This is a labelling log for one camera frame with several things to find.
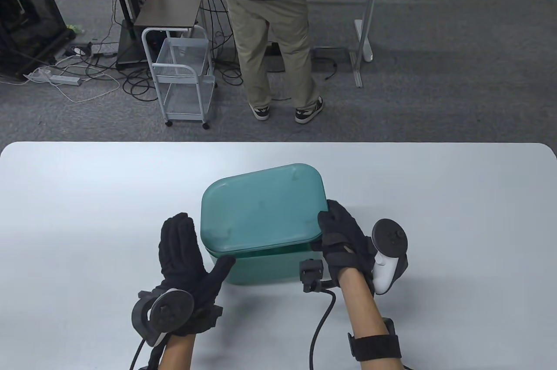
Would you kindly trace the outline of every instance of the white cable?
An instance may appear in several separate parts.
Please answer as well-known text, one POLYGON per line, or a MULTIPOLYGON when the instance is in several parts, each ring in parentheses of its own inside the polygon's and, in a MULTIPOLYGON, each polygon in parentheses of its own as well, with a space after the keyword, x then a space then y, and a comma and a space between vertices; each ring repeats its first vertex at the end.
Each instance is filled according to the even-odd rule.
POLYGON ((3 83, 3 84, 11 84, 12 86, 22 86, 22 85, 27 84, 27 83, 29 83, 29 82, 32 82, 32 83, 48 83, 48 84, 50 84, 51 86, 55 87, 55 88, 58 90, 58 92, 60 92, 60 93, 62 94, 62 96, 64 96, 66 99, 68 99, 70 102, 73 102, 73 103, 84 103, 84 102, 89 102, 90 100, 94 100, 94 99, 97 99, 97 98, 99 98, 99 97, 105 96, 106 94, 115 92, 116 90, 119 90, 119 89, 121 88, 120 82, 119 82, 118 80, 116 80, 115 78, 113 78, 113 76, 110 76, 109 74, 106 74, 106 73, 93 74, 93 75, 90 76, 89 78, 81 79, 82 82, 88 82, 89 80, 92 80, 93 78, 98 78, 98 77, 101 77, 101 76, 107 76, 107 77, 111 78, 112 80, 114 80, 114 81, 117 83, 118 86, 112 88, 112 89, 109 90, 108 92, 101 93, 101 94, 99 94, 99 95, 97 95, 97 96, 90 97, 90 98, 88 98, 88 99, 73 100, 71 97, 69 97, 67 94, 65 94, 65 93, 61 90, 61 88, 60 88, 60 86, 59 86, 58 84, 52 83, 52 82, 50 81, 49 78, 47 78, 48 82, 37 82, 36 80, 33 80, 33 79, 32 79, 32 76, 33 76, 38 70, 45 69, 45 68, 49 68, 49 67, 58 68, 58 69, 62 70, 62 73, 64 73, 65 70, 68 69, 68 68, 70 68, 70 67, 79 67, 79 68, 85 68, 85 69, 95 69, 95 70, 97 70, 98 72, 101 71, 98 67, 94 67, 94 66, 89 66, 89 67, 88 67, 88 66, 79 66, 78 64, 69 64, 68 66, 58 67, 58 64, 60 64, 60 63, 62 63, 62 62, 64 62, 64 61, 66 61, 66 60, 69 60, 69 59, 71 59, 71 58, 75 58, 75 57, 79 57, 79 56, 69 56, 69 57, 66 57, 66 58, 62 58, 62 60, 56 62, 56 64, 54 64, 53 66, 38 67, 38 68, 36 68, 35 70, 33 70, 32 72, 30 72, 29 74, 26 74, 25 77, 27 78, 27 80, 24 81, 24 82, 22 82, 22 83, 9 83, 9 82, 0 82, 0 83, 3 83))

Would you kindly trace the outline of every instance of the power strip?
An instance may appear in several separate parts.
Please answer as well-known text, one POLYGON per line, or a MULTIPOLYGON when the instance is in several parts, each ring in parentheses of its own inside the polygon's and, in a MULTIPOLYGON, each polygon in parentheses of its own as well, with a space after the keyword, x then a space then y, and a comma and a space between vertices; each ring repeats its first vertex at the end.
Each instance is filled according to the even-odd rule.
POLYGON ((48 69, 38 69, 33 74, 26 76, 29 80, 34 83, 52 83, 52 84, 69 84, 71 86, 79 86, 81 84, 81 79, 74 76, 56 76, 50 74, 48 69))
POLYGON ((79 86, 81 79, 74 76, 50 76, 50 82, 54 84, 71 84, 72 86, 79 86))

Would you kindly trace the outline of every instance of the khaki pants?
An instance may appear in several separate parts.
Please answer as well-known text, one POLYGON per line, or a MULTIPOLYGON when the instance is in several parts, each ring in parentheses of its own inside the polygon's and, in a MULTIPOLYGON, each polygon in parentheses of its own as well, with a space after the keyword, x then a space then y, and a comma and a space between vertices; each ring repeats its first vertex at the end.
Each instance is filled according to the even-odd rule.
POLYGON ((296 108, 312 107, 319 96, 312 79, 306 0, 226 0, 247 99, 254 108, 271 103, 263 56, 271 28, 279 43, 290 97, 296 108))

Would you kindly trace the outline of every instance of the container lid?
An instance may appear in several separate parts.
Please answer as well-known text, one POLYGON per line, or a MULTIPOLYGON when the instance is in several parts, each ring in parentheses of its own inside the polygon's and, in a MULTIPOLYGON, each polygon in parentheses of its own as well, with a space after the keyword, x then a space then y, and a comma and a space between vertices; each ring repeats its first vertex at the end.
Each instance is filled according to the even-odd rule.
POLYGON ((307 243, 319 237, 328 210, 321 175, 291 164, 220 179, 201 200, 201 241, 219 254, 307 243))

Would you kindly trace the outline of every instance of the forearm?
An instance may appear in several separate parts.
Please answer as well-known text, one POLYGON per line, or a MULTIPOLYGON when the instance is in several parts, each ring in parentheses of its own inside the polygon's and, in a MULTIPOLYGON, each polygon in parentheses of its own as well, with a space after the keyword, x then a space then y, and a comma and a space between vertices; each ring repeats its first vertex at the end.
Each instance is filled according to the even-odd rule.
POLYGON ((185 337, 171 336, 164 350, 159 370, 189 370, 195 334, 185 337))
MULTIPOLYGON (((348 309, 354 338, 387 335, 389 332, 377 309, 366 279, 356 269, 343 269, 339 273, 339 284, 348 309)), ((361 362, 362 370, 403 370, 398 358, 382 358, 361 362)))

